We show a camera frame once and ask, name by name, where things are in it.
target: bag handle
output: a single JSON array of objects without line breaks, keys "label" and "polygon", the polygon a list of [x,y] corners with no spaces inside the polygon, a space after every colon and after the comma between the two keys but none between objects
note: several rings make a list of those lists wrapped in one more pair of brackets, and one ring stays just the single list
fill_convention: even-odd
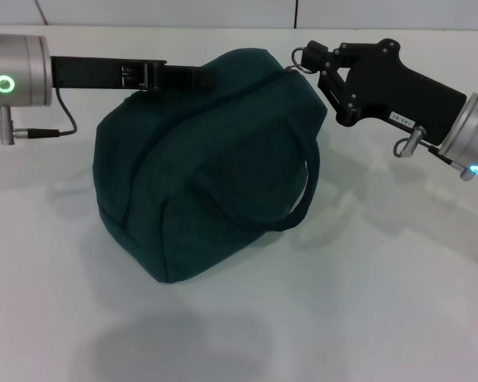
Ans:
[{"label": "bag handle", "polygon": [[307,166],[307,182],[303,196],[300,199],[298,205],[288,214],[286,217],[272,222],[260,222],[249,219],[244,214],[237,211],[237,209],[229,203],[219,193],[211,180],[206,176],[198,176],[198,185],[201,186],[205,192],[217,203],[223,213],[231,219],[236,225],[249,231],[286,231],[290,228],[294,228],[303,221],[310,208],[311,201],[317,188],[319,181],[319,169],[320,169],[320,155],[319,146],[314,137],[309,136],[306,131],[297,128],[291,128],[291,132],[294,134],[296,141],[300,145],[300,149],[303,152],[304,160]]}]

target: white wall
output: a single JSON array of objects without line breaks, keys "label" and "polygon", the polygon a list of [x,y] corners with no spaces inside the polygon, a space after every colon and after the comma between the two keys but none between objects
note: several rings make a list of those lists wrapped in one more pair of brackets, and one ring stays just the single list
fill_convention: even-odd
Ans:
[{"label": "white wall", "polygon": [[295,0],[41,0],[49,23],[57,25],[291,28],[295,4]]},{"label": "white wall", "polygon": [[478,29],[478,0],[300,0],[300,28]]},{"label": "white wall", "polygon": [[40,25],[33,0],[0,0],[0,24]]}]

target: dark green bag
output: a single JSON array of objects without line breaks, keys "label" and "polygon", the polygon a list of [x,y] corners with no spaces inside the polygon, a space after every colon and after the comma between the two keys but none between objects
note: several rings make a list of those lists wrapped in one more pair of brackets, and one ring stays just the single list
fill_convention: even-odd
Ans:
[{"label": "dark green bag", "polygon": [[162,283],[295,227],[319,179],[326,108],[310,84],[260,49],[207,67],[217,70],[215,90],[137,92],[97,128],[101,218]]}]

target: white table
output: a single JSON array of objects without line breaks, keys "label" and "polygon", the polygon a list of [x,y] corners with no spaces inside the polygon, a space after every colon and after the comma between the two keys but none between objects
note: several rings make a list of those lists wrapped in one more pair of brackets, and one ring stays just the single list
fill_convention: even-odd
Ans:
[{"label": "white table", "polygon": [[[407,66],[478,92],[478,33],[0,27],[46,35],[53,55],[204,64],[310,40],[402,44]],[[316,76],[308,79],[316,84]],[[478,382],[478,179],[402,133],[347,129],[330,112],[309,217],[190,281],[158,284],[97,213],[97,123],[129,92],[64,90],[74,136],[0,146],[0,382]],[[50,108],[17,127],[69,128]]]}]

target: green led ring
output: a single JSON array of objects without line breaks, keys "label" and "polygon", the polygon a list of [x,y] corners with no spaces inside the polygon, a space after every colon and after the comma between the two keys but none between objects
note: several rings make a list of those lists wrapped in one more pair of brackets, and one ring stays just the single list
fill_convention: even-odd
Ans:
[{"label": "green led ring", "polygon": [[[8,88],[3,88],[2,87],[2,82],[7,82],[9,83],[9,87]],[[14,82],[14,80],[9,77],[9,76],[0,76],[0,92],[1,93],[11,93],[14,88],[16,87],[16,83]]]}]

